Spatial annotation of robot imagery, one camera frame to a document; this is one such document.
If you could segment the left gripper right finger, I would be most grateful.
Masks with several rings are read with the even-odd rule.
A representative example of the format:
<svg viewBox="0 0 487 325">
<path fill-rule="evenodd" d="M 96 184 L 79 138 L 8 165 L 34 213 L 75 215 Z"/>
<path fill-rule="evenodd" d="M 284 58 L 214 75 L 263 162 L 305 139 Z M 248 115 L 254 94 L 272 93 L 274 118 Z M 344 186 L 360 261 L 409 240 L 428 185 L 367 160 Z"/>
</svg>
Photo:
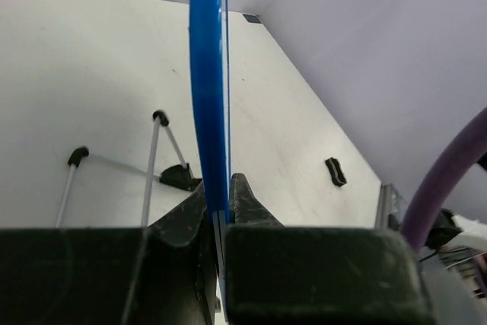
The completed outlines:
<svg viewBox="0 0 487 325">
<path fill-rule="evenodd" d="M 225 235 L 231 324 L 433 324 L 415 256 L 390 229 L 285 227 L 231 179 Z"/>
</svg>

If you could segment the blue framed small whiteboard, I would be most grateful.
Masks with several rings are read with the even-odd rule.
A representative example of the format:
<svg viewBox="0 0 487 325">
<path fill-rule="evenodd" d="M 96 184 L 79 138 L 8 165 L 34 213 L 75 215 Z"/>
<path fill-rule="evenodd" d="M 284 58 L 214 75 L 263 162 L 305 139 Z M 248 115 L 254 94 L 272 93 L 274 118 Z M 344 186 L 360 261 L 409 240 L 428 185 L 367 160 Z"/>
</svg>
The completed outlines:
<svg viewBox="0 0 487 325">
<path fill-rule="evenodd" d="M 189 60 L 193 116 L 218 283 L 225 291 L 224 235 L 230 223 L 231 107 L 228 0 L 189 0 Z"/>
</svg>

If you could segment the black whiteboard eraser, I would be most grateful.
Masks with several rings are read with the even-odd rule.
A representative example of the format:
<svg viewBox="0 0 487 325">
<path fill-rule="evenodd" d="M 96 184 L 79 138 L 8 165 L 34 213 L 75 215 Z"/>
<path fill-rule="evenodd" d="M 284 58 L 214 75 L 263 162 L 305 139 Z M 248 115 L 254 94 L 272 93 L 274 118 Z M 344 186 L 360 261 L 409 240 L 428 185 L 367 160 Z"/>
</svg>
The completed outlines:
<svg viewBox="0 0 487 325">
<path fill-rule="evenodd" d="M 347 184 L 347 179 L 342 171 L 341 165 L 336 158 L 328 158 L 325 160 L 325 165 L 329 170 L 332 183 L 337 186 L 341 187 Z"/>
</svg>

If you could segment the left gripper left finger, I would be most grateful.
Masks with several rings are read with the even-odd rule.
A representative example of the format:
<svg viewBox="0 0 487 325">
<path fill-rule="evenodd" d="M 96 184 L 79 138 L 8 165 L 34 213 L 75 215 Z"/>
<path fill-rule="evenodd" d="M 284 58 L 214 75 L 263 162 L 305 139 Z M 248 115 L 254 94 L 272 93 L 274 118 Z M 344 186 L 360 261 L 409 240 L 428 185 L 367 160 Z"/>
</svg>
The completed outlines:
<svg viewBox="0 0 487 325">
<path fill-rule="evenodd" d="M 212 324 L 205 194 L 146 228 L 4 229 L 3 324 Z"/>
</svg>

